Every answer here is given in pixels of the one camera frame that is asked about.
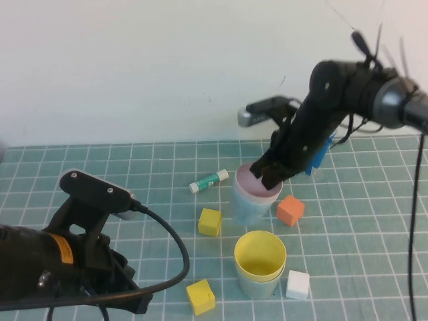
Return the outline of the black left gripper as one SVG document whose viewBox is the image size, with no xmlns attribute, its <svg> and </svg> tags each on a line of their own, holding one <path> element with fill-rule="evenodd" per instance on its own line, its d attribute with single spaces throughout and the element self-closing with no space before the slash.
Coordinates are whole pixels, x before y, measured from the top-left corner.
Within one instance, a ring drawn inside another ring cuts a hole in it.
<svg viewBox="0 0 428 321">
<path fill-rule="evenodd" d="M 110 238 L 81 233 L 72 235 L 74 272 L 72 298 L 76 301 L 100 301 L 108 296 L 112 301 L 139 287 L 132 280 L 135 270 L 128 260 L 110 247 Z M 146 314 L 153 294 L 113 303 L 114 309 L 133 314 Z"/>
</svg>

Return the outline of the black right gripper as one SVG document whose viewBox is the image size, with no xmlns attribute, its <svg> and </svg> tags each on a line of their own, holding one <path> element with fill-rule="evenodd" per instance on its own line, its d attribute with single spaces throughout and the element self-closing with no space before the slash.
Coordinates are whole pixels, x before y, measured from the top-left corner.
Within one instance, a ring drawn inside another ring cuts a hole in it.
<svg viewBox="0 0 428 321">
<path fill-rule="evenodd" d="M 316 153 L 341 123 L 341 111 L 321 110 L 317 107 L 298 108 L 290 125 L 281 128 L 272 140 L 270 159 L 261 157 L 250 171 L 267 190 L 282 183 L 288 176 L 306 170 Z"/>
</svg>

